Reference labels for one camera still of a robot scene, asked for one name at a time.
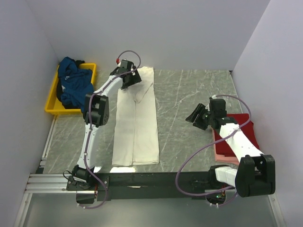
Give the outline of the white t shirt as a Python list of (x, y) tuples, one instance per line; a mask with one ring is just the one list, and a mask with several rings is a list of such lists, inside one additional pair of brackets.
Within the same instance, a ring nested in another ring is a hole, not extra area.
[(113, 166), (159, 162), (154, 69), (142, 67), (138, 72), (141, 82), (118, 91)]

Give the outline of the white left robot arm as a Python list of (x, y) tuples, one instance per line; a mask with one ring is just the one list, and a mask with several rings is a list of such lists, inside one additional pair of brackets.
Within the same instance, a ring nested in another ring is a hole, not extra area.
[(83, 113), (85, 137), (80, 157), (68, 180), (68, 186), (73, 185), (83, 190), (89, 190), (97, 184), (97, 179), (93, 176), (97, 151), (96, 139), (109, 120), (109, 98), (118, 90), (139, 82), (141, 82), (141, 77), (136, 66), (130, 68), (118, 66), (97, 91), (86, 95)]

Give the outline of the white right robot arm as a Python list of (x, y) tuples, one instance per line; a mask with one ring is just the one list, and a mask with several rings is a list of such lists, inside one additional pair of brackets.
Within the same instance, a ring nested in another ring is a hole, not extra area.
[(225, 101), (211, 101), (209, 106), (198, 104), (186, 118), (193, 126), (206, 130), (211, 127), (225, 140), (235, 154), (239, 166), (214, 166), (210, 169), (208, 184), (218, 189), (224, 183), (234, 187), (241, 197), (274, 194), (276, 191), (275, 160), (263, 154), (247, 138), (234, 117), (227, 114)]

